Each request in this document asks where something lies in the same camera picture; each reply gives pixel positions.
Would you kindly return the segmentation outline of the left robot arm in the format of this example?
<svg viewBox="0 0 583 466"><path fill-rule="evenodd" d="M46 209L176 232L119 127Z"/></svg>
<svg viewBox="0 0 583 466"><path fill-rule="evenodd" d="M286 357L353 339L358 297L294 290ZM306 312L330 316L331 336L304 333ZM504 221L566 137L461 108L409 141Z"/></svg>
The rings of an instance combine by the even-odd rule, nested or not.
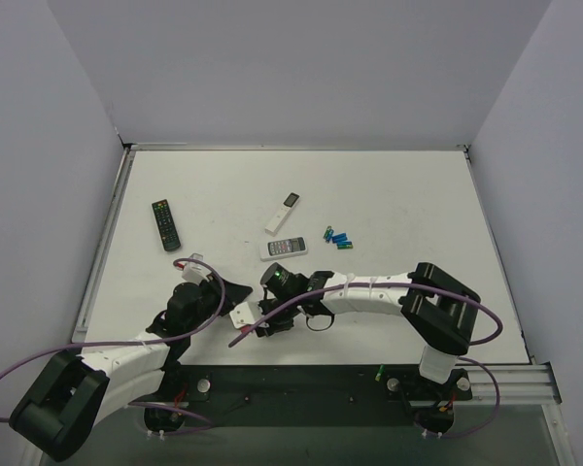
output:
<svg viewBox="0 0 583 466"><path fill-rule="evenodd" d="M69 458L111 413L145 395L174 396L180 376L173 368L191 332L227 315L252 291L214 277L178 284L165 310L128 346L55 354L11 413L10 427L53 460Z"/></svg>

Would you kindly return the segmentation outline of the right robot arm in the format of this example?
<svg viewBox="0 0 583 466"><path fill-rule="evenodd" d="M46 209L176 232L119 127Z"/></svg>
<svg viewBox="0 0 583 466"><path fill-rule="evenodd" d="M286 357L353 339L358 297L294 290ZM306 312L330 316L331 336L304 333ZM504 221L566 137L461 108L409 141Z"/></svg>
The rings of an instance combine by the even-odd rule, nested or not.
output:
<svg viewBox="0 0 583 466"><path fill-rule="evenodd" d="M347 313L403 317L425 342L420 376L438 384L448 382L457 359L467 354L481 303L475 291L428 262L418 263L408 274L378 277L332 271L306 277L274 263L260 285L273 294L259 302L264 315L291 304L269 318L258 335L290 329L299 314L331 320Z"/></svg>

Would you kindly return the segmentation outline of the white grey AC remote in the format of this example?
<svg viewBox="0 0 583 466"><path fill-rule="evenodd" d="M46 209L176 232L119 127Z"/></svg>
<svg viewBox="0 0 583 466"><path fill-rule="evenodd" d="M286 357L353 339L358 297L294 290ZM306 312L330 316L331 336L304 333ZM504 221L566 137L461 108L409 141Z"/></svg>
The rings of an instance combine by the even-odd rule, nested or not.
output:
<svg viewBox="0 0 583 466"><path fill-rule="evenodd" d="M308 247L303 237L268 241L259 248L259 257L263 262L305 255Z"/></svg>

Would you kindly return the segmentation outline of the black TV remote control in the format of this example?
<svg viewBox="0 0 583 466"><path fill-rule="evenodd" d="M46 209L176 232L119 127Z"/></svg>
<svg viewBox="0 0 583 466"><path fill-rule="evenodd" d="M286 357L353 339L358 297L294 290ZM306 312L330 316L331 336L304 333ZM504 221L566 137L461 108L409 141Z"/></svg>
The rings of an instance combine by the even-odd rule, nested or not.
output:
<svg viewBox="0 0 583 466"><path fill-rule="evenodd" d="M153 202L152 210L163 249L166 252L178 250L182 244L168 201L162 199Z"/></svg>

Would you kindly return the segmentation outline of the slim white remote control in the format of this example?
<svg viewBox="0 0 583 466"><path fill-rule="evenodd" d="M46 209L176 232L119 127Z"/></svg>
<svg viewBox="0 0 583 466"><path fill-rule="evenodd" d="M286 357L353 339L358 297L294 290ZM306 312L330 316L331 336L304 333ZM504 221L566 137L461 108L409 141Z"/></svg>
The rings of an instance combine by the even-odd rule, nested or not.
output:
<svg viewBox="0 0 583 466"><path fill-rule="evenodd" d="M277 210L273 218L267 223L264 231L269 235L276 235L280 230L283 223L287 220L290 213L294 209L295 205L298 203L300 196L294 192L291 192L285 201L281 204L280 208Z"/></svg>

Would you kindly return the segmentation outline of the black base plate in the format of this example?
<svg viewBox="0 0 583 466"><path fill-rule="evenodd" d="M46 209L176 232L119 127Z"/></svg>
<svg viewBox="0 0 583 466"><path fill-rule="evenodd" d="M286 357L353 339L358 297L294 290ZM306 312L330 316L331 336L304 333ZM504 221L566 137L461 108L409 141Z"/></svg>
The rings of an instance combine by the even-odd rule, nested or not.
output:
<svg viewBox="0 0 583 466"><path fill-rule="evenodd" d="M416 366L180 365L158 391L144 396L153 432L213 427L392 427L416 419L453 420L449 404L469 401L464 369L445 384L422 378Z"/></svg>

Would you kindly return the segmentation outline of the aluminium frame rail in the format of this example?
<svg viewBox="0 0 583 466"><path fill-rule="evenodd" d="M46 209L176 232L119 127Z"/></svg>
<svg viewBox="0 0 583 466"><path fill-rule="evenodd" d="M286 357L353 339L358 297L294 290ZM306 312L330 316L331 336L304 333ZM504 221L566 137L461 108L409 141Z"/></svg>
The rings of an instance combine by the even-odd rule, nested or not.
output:
<svg viewBox="0 0 583 466"><path fill-rule="evenodd" d="M460 364L471 382L471 403L493 406L496 389L490 375L479 366ZM495 365L488 369L495 377L501 406L559 405L563 399L549 363Z"/></svg>

